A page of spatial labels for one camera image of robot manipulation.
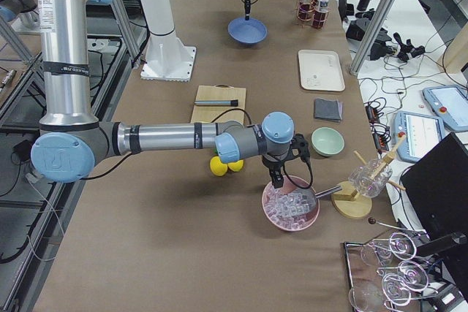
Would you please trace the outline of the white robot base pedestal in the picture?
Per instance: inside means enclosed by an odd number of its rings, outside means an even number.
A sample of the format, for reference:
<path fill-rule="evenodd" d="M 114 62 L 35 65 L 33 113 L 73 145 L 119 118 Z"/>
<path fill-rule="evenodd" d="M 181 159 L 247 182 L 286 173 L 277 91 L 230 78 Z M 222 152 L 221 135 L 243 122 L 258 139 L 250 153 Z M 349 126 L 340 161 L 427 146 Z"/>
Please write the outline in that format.
<path fill-rule="evenodd" d="M 141 78 L 190 81 L 196 48 L 184 45 L 178 38 L 170 0 L 140 0 L 140 2 L 150 34 Z"/>

